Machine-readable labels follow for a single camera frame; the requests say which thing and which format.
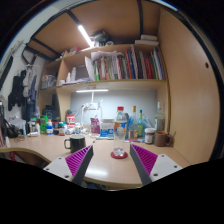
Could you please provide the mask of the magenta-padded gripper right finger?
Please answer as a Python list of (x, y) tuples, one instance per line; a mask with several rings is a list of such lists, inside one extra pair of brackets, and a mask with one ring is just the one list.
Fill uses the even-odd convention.
[(182, 169), (166, 154), (156, 155), (134, 144), (130, 145), (130, 155), (143, 185), (150, 184)]

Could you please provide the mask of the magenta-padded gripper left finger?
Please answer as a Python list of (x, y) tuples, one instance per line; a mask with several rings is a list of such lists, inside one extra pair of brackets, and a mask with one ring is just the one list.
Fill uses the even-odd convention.
[(88, 165), (93, 157), (93, 146), (84, 147), (71, 155), (58, 157), (44, 170), (65, 180), (81, 185)]

